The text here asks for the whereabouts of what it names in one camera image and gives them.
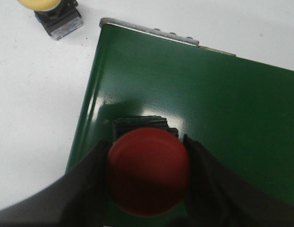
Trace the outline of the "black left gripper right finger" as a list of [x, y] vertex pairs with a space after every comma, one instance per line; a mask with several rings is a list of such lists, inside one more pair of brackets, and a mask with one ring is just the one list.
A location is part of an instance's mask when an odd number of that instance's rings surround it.
[[247, 183], [188, 135], [183, 144], [191, 164], [185, 206], [195, 227], [294, 227], [293, 205]]

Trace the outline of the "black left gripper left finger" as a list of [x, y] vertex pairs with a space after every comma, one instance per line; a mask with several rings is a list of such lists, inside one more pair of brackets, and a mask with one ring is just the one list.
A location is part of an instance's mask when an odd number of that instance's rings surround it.
[[0, 227], [102, 227], [108, 203], [105, 176], [110, 147], [111, 142], [101, 140], [59, 180], [0, 210]]

